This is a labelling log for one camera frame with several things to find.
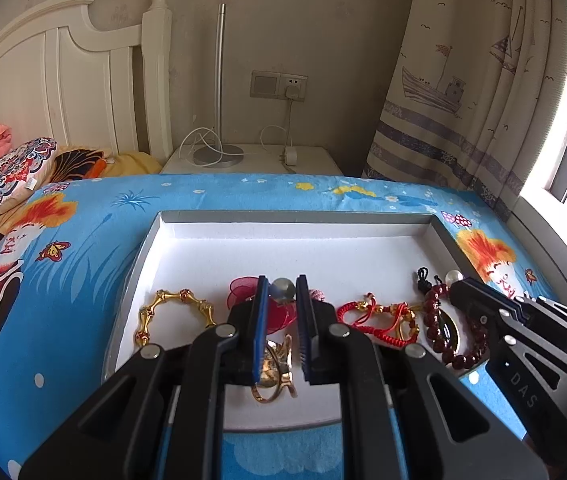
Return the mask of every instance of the wall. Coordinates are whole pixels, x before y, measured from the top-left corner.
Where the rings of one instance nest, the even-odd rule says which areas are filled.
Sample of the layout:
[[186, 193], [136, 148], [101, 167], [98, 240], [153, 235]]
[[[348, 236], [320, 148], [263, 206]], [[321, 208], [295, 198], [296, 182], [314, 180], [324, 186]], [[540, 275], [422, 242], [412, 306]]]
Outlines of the wall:
[[[0, 30], [44, 0], [0, 0]], [[150, 0], [96, 0], [100, 30], [140, 23]], [[292, 107], [294, 142], [324, 146], [346, 174], [360, 174], [401, 47], [411, 0], [168, 0], [173, 11], [170, 95], [174, 143], [212, 126], [217, 4], [225, 2], [224, 136], [258, 142], [283, 121], [285, 102], [251, 98], [252, 70], [308, 76]], [[282, 142], [270, 129], [266, 142]]]

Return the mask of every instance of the curtain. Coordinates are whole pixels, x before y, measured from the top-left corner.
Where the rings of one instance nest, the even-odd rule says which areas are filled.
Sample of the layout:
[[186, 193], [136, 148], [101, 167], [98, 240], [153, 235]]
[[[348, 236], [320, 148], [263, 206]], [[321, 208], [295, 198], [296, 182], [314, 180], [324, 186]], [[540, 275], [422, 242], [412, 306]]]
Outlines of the curtain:
[[474, 189], [507, 219], [567, 80], [567, 0], [413, 0], [364, 176]]

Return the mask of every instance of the red string bracelet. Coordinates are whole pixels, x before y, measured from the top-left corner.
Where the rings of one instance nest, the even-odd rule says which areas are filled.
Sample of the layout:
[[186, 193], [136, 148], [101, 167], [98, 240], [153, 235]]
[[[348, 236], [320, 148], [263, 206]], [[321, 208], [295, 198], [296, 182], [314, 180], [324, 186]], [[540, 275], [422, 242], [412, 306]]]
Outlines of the red string bracelet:
[[[355, 328], [360, 332], [365, 334], [370, 334], [384, 343], [395, 346], [397, 348], [404, 348], [404, 346], [409, 345], [417, 341], [417, 335], [419, 335], [419, 327], [417, 326], [417, 321], [415, 320], [415, 313], [410, 310], [407, 303], [397, 303], [388, 306], [377, 305], [377, 300], [372, 292], [366, 294], [366, 300], [363, 301], [351, 301], [349, 303], [343, 304], [337, 309], [337, 319], [340, 323], [345, 323], [351, 328]], [[364, 314], [356, 319], [352, 323], [347, 323], [344, 320], [345, 313], [351, 310], [359, 310], [364, 312]], [[368, 321], [372, 314], [382, 314], [387, 313], [394, 316], [394, 321], [388, 328], [375, 328], [372, 326], [364, 325]], [[391, 330], [396, 330], [401, 322], [407, 321], [410, 325], [410, 333], [408, 339], [397, 338], [388, 335]]]

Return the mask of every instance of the cartoon character print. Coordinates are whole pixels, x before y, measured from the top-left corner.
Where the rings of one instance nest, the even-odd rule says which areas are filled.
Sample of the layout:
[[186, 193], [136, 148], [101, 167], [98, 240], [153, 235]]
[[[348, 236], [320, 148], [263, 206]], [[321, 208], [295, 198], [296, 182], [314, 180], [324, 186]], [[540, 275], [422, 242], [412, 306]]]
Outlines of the cartoon character print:
[[63, 198], [61, 193], [47, 195], [29, 204], [0, 242], [0, 332], [19, 295], [23, 254], [47, 227], [58, 227], [77, 209], [76, 202], [64, 202]]
[[484, 282], [492, 281], [511, 299], [523, 295], [513, 265], [517, 256], [503, 240], [488, 238], [481, 229], [464, 229], [457, 233], [457, 243]]

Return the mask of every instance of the glass ball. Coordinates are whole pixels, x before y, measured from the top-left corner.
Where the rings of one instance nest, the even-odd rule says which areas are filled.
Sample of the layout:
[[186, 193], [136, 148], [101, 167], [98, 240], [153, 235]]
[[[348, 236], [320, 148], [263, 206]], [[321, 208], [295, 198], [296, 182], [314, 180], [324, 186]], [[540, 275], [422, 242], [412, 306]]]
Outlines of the glass ball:
[[445, 276], [445, 284], [450, 287], [452, 283], [460, 282], [463, 279], [463, 274], [458, 270], [451, 270]]
[[270, 284], [268, 293], [276, 303], [286, 304], [294, 300], [295, 286], [288, 278], [277, 278]]

